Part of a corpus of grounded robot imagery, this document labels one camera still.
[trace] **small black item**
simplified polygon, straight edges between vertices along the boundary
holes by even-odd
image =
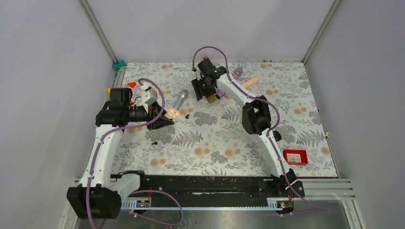
[[[257,98],[267,101],[264,95]],[[270,128],[270,121],[268,104],[254,100],[242,107],[242,126],[248,134],[261,135],[264,130]]]
[[[274,131],[273,131],[273,136],[274,136],[274,139],[276,140],[276,142],[278,142],[278,141],[281,140],[281,134],[280,134],[280,132],[274,130]]]

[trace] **green clip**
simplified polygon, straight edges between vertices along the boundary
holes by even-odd
[[[125,65],[127,65],[127,64],[125,63],[125,61],[124,61],[124,60],[121,60],[119,63],[113,64],[113,68],[114,68],[114,70],[118,70],[118,69],[120,69],[121,67],[123,67],[123,66],[125,66]]]

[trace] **floral tablecloth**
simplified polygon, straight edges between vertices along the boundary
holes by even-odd
[[[236,67],[244,72],[238,79],[240,83],[260,76],[249,90],[256,95],[265,95],[278,107],[281,122],[276,130],[282,135],[278,142],[280,149],[307,151],[307,165],[291,166],[297,176],[336,177],[303,64],[231,62],[229,70],[232,72]],[[190,62],[128,63],[123,87],[141,77],[153,80],[165,94],[166,109],[174,104],[182,89],[189,90],[190,95],[174,125],[151,131],[146,127],[126,130],[115,155],[112,173],[144,170],[150,175],[270,175],[263,151],[244,133],[241,108],[226,98],[211,104],[205,103],[205,99],[197,102],[190,72]],[[141,90],[135,87],[133,92],[135,98],[140,96]],[[271,108],[270,112],[274,124],[276,114]]]

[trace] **red box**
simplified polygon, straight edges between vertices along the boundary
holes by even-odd
[[[283,155],[289,165],[304,166],[308,164],[307,151],[305,150],[285,149]]]

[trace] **gray wall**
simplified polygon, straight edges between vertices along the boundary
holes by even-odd
[[[111,62],[78,1],[0,4],[0,228],[54,229],[90,155]]]
[[[333,0],[89,0],[119,58],[301,60]],[[222,56],[204,50],[201,56]]]
[[[343,1],[307,70],[367,228],[405,215],[405,1]]]

